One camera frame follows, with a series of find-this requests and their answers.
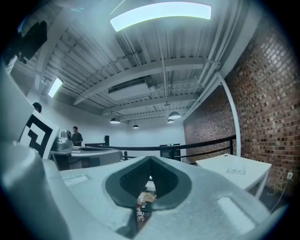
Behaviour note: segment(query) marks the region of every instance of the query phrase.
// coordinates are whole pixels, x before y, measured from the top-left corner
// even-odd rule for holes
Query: tabletop
[[[227,173],[229,165],[234,160],[243,161],[246,172],[244,175]],[[233,156],[230,154],[223,154],[217,157],[198,160],[196,163],[200,167],[219,173],[244,190],[250,189],[256,183],[258,183],[265,176],[265,174],[269,172],[272,165],[243,157]]]

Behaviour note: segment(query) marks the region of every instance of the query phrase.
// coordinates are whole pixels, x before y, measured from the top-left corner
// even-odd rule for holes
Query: man
[[[73,127],[73,136],[72,136],[72,142],[74,146],[81,147],[81,142],[83,141],[83,137],[78,132],[78,127]]]
[[[42,114],[42,106],[41,106],[41,104],[39,104],[39,103],[34,103],[34,104],[32,104],[32,105],[33,105],[34,109],[35,109],[38,113]]]

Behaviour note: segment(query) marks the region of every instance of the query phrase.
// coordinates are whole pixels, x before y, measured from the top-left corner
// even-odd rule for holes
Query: power outlet
[[[287,179],[289,179],[289,180],[291,180],[292,179],[292,177],[293,177],[293,173],[292,172],[289,172],[288,174],[287,174]]]

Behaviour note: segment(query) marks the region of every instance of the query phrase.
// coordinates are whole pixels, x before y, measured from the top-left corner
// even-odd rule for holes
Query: black railing
[[[100,143],[86,143],[86,147],[94,147],[97,148],[98,146],[109,146],[109,136],[105,135],[104,136],[104,142]]]
[[[186,145],[175,145],[175,146],[161,146],[161,147],[113,147],[107,145],[103,146],[101,143],[87,143],[85,144],[86,147],[94,147],[94,148],[109,148],[109,149],[118,149],[118,150],[123,150],[124,152],[124,159],[127,160],[129,158],[135,158],[131,156],[127,156],[126,151],[161,151],[161,150],[170,150],[171,151],[171,156],[167,158],[188,158],[188,157],[196,157],[196,156],[201,156],[201,155],[206,155],[206,154],[211,154],[215,152],[220,152],[229,149],[229,153],[233,155],[233,140],[236,139],[236,135],[230,136],[230,137],[225,137],[221,139],[216,139],[212,141],[207,141],[207,142],[198,142],[198,143],[192,143],[192,144],[186,144]],[[198,154],[193,154],[193,155],[186,155],[186,156],[174,156],[174,152],[179,149],[190,149],[190,148],[199,148],[199,147],[205,147],[205,146],[210,146],[214,145],[217,143],[224,143],[224,142],[229,142],[229,146],[209,152],[201,152]]]

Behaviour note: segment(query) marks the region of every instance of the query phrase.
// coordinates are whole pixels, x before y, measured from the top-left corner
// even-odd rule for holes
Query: white wall
[[[103,143],[104,136],[110,136],[111,146],[126,146],[128,142],[127,124],[112,126],[110,120],[73,106],[58,102],[50,97],[42,96],[42,115],[57,125],[73,133],[72,128],[78,127],[85,143]]]
[[[138,120],[139,129],[133,129],[135,121],[129,124],[111,124],[104,118],[73,106],[42,96],[40,99],[42,114],[60,129],[70,130],[78,127],[85,143],[102,143],[105,135],[110,136],[111,146],[122,147],[153,147],[162,144],[185,144],[182,120],[167,124],[165,118]],[[160,156],[159,151],[128,151],[129,156]]]
[[[128,126],[128,137],[130,147],[158,147],[163,144],[180,143],[185,144],[184,129],[181,119],[174,123],[166,123],[165,118],[153,118],[138,120],[136,123],[140,128],[133,129],[135,121]],[[159,151],[128,151],[128,156],[160,156]]]

